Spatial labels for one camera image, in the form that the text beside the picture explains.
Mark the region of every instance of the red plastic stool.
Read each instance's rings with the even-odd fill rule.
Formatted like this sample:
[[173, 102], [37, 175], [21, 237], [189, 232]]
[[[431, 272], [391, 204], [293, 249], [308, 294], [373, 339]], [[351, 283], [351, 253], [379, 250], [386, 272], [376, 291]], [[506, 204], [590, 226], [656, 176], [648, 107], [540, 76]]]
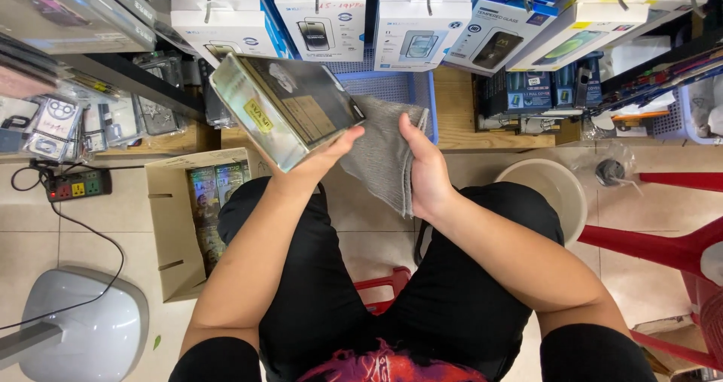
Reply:
[[409, 282], [411, 278], [411, 271], [404, 266], [397, 266], [393, 268], [391, 276], [385, 276], [383, 278], [370, 279], [368, 281], [355, 282], [354, 287], [357, 290], [371, 289], [372, 287], [379, 286], [392, 286], [394, 297], [392, 300], [386, 302], [369, 303], [365, 304], [366, 309], [375, 315], [379, 315], [387, 311], [389, 306], [394, 303], [394, 300], [399, 295], [399, 292], [404, 289], [404, 286]]
[[[640, 179], [723, 192], [723, 173], [641, 173]], [[680, 270], [693, 304], [692, 319], [700, 325], [708, 353], [631, 330], [633, 339], [696, 364], [723, 370], [723, 288], [700, 270], [703, 251], [723, 242], [723, 217], [692, 234], [676, 238], [585, 225], [578, 241]]]

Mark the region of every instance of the white bucket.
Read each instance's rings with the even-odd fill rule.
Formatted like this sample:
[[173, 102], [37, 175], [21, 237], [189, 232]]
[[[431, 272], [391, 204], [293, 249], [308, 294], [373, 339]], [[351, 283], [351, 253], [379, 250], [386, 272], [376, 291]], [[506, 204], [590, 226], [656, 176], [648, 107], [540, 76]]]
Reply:
[[561, 164], [547, 159], [527, 159], [511, 165], [494, 180], [523, 184], [542, 194], [560, 217], [565, 246], [580, 237], [587, 221], [582, 184]]

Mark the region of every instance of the tile floor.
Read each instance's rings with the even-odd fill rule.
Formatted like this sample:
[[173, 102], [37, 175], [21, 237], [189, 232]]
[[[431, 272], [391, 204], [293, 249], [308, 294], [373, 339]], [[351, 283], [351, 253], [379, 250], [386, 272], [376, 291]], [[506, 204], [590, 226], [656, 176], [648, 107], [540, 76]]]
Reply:
[[[566, 165], [591, 158], [601, 149], [553, 148], [524, 154], [446, 155], [452, 183], [485, 184], [515, 161], [550, 158]], [[723, 147], [636, 147], [639, 172], [723, 172]], [[110, 161], [99, 166], [125, 166], [146, 161]], [[0, 164], [0, 326], [20, 320], [27, 294], [44, 271], [77, 264], [113, 273], [119, 255], [105, 240], [50, 210], [41, 188], [13, 190], [9, 180], [21, 164]], [[19, 185], [32, 184], [33, 172], [19, 174]], [[411, 250], [417, 226], [403, 220], [383, 202], [354, 189], [361, 184], [335, 167], [324, 178], [333, 225], [353, 280], [390, 273], [394, 266], [414, 269]], [[642, 184], [645, 196], [632, 187], [586, 188], [588, 223], [664, 236], [685, 234], [723, 215], [723, 193]], [[129, 382], [167, 380], [178, 356], [194, 301], [161, 303], [153, 227], [141, 169], [113, 172], [113, 195], [62, 203], [59, 209], [116, 239], [127, 254], [121, 277], [138, 286], [148, 299], [150, 325], [142, 359]], [[577, 243], [571, 250], [587, 263], [618, 302], [629, 326], [688, 312], [680, 276], [668, 268]], [[0, 331], [0, 336], [13, 332]], [[153, 350], [153, 340], [162, 340]], [[506, 381], [536, 381], [539, 376], [537, 320], [524, 331], [520, 355]], [[28, 380], [17, 365], [0, 371], [0, 380]]]

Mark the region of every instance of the gray plastic object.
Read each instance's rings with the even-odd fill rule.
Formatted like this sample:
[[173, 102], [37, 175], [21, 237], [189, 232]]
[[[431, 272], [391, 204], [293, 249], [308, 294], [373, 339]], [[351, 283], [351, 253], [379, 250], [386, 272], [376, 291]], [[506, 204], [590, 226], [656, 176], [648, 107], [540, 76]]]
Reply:
[[[23, 320], [101, 294], [112, 276], [77, 266], [51, 269], [35, 281]], [[43, 323], [59, 326], [60, 344], [20, 360], [20, 369], [35, 382], [120, 382], [136, 367], [148, 339], [148, 303], [143, 293], [116, 279], [105, 296]], [[21, 331], [37, 325], [21, 326]]]

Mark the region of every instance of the cleaning cloth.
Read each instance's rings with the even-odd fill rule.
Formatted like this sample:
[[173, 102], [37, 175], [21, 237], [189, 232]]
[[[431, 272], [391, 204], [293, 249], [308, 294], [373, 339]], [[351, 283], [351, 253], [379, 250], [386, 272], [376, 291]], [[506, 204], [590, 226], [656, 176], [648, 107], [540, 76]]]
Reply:
[[365, 134], [354, 141], [351, 151], [339, 160], [341, 167], [402, 216], [412, 217], [411, 162], [414, 156], [399, 132], [399, 117], [406, 112], [412, 125], [429, 136], [432, 131], [429, 109], [371, 96], [352, 98], [366, 116]]

